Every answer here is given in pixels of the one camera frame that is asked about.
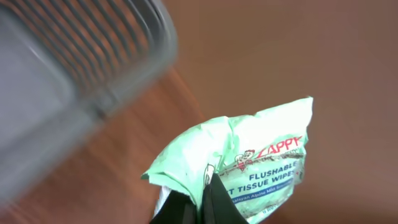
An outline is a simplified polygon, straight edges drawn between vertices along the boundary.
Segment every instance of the wooden table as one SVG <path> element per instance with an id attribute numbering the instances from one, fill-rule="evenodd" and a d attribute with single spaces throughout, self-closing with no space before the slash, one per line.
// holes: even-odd
<path id="1" fill-rule="evenodd" d="M 148 223 L 159 188 L 141 174 L 173 138 L 203 121 L 194 97 L 170 70 L 11 205 L 0 223 Z"/>

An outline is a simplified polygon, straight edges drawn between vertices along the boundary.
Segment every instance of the light green plastic packaging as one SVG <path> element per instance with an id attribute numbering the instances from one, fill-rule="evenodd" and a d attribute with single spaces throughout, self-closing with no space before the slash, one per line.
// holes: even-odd
<path id="1" fill-rule="evenodd" d="M 216 172 L 248 223 L 259 223 L 301 182 L 313 98 L 255 115 L 219 117 L 175 138 L 142 176 L 189 195 L 197 208 Z"/>

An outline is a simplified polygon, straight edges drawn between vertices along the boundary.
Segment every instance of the plastic bag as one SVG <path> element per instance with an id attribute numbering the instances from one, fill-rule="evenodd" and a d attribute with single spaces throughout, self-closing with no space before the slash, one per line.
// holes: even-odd
<path id="1" fill-rule="evenodd" d="M 203 189 L 216 172 L 241 215 L 259 223 L 303 178 L 312 103 L 308 97 L 253 116 L 196 125 L 174 139 L 142 178 L 189 195 L 199 209 Z"/>

